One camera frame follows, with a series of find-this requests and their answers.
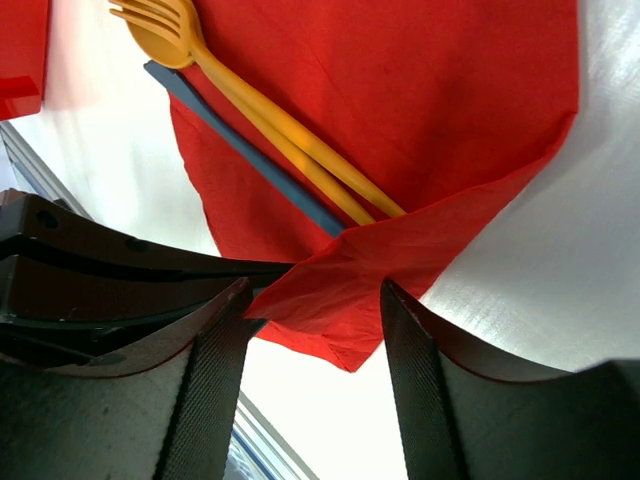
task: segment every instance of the folded napkin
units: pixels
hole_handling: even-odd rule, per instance
[[[172,99],[178,145],[222,255],[299,262],[249,314],[261,337],[356,370],[382,339],[390,277],[424,293],[562,145],[578,111],[575,0],[195,0],[213,53],[409,214],[332,240]],[[206,80],[226,121],[353,223]]]

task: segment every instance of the red plastic container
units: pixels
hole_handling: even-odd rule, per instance
[[[40,111],[50,0],[0,0],[0,120]]]

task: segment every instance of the fork head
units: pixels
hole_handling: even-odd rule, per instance
[[[191,65],[194,36],[202,38],[190,0],[109,0],[122,7],[110,12],[127,22],[136,43],[153,60],[169,68]]]

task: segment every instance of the fork tine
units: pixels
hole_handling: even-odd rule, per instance
[[[109,0],[109,3],[112,3],[113,5],[117,5],[119,7],[122,7],[123,9],[129,10],[131,12],[136,12],[139,13],[140,15],[144,15],[145,17],[148,18],[152,18],[162,24],[167,24],[170,23],[173,27],[175,27],[176,30],[180,29],[180,25],[178,24],[178,22],[176,20],[174,20],[173,18],[169,18],[169,17],[165,17],[164,15],[157,13],[154,10],[151,10],[149,8],[145,8],[144,4],[138,2],[138,1],[131,1],[131,0]]]
[[[178,34],[178,32],[171,29],[166,24],[160,24],[155,20],[146,18],[145,16],[134,12],[123,12],[121,10],[111,8],[109,9],[109,13],[111,13],[111,15],[115,15],[116,17],[120,17],[127,22],[144,28],[145,30],[149,30],[150,32],[155,33],[168,42],[171,42],[176,47],[183,47],[182,43],[180,42],[180,35]]]
[[[168,18],[175,19],[176,22],[180,21],[180,12],[178,12],[171,5],[163,2],[162,0],[135,0],[138,3],[145,5],[148,8],[152,8],[162,13]]]

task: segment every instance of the white tabletop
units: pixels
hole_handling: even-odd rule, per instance
[[[640,3],[579,3],[582,104],[567,143],[423,298],[566,369],[640,357]],[[96,221],[215,254],[167,95],[107,11],[53,2],[45,108],[13,125]],[[383,348],[347,374],[254,340],[242,389],[320,478],[406,478]]]

